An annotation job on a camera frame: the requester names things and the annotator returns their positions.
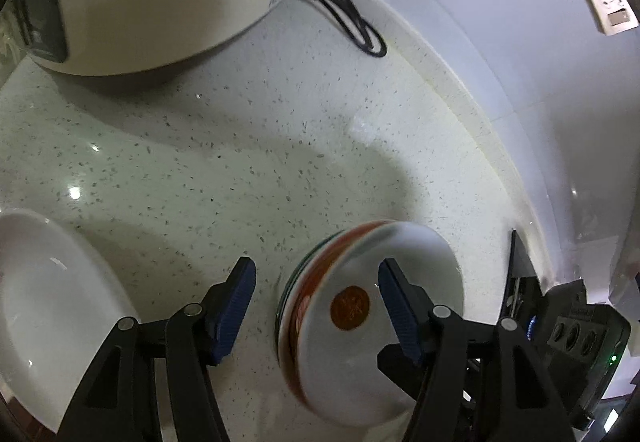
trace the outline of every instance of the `white wall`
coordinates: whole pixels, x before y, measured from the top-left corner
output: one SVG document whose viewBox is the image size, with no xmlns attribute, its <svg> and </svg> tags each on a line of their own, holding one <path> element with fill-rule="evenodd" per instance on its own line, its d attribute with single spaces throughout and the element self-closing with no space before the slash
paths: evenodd
<svg viewBox="0 0 640 442">
<path fill-rule="evenodd" d="M 606 37 L 586 0 L 383 1 L 434 46 L 488 115 L 560 279 L 573 279 L 575 263 L 583 272 L 610 271 L 638 180 L 640 31 Z M 610 260 L 588 255 L 598 244 Z"/>
</svg>

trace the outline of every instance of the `white speckled counter surface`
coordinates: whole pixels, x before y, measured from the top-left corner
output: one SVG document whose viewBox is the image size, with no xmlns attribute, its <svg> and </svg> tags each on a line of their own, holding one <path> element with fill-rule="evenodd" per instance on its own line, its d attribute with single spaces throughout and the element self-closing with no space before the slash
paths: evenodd
<svg viewBox="0 0 640 442">
<path fill-rule="evenodd" d="M 465 316 L 495 321 L 518 217 L 490 164 L 391 49 L 348 43 L 286 0 L 216 53 L 117 79 L 25 59 L 0 90 L 0 207 L 70 224 L 107 259 L 143 320 L 168 316 L 248 254 L 254 300 L 212 372 L 231 440 L 356 441 L 287 391 L 273 353 L 274 287 L 302 252 L 377 217 L 451 245 Z"/>
</svg>

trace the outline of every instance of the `countertop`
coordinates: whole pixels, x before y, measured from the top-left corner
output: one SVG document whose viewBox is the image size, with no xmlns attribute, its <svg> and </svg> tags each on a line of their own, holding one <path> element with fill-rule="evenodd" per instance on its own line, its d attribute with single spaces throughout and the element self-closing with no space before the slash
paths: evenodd
<svg viewBox="0 0 640 442">
<path fill-rule="evenodd" d="M 76 228 L 143 320 L 200 300 L 239 256 L 255 260 L 238 342 L 211 372 L 231 440 L 380 436 L 317 419 L 280 375 L 274 288 L 318 240 L 372 218 L 427 224 L 456 254 L 465 316 L 490 322 L 520 219 L 478 145 L 394 48 L 365 56 L 299 0 L 145 74 L 74 78 L 24 59 L 0 90 L 0 159 L 0 208 Z"/>
</svg>

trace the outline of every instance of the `power outlet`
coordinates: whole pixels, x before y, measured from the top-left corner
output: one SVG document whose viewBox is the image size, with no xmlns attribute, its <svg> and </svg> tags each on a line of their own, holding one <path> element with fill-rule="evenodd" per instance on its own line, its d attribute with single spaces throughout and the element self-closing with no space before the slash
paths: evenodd
<svg viewBox="0 0 640 442">
<path fill-rule="evenodd" d="M 606 35 L 638 26 L 638 18 L 626 0 L 591 0 L 591 3 Z"/>
</svg>

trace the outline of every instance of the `backsplash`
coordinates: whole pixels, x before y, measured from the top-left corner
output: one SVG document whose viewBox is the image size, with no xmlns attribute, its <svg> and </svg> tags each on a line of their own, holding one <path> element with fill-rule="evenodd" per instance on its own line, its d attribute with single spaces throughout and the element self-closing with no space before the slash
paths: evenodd
<svg viewBox="0 0 640 442">
<path fill-rule="evenodd" d="M 0 10 L 0 86 L 4 85 L 11 72 L 24 57 L 24 50 L 19 46 L 10 5 L 11 1 L 8 1 Z"/>
</svg>

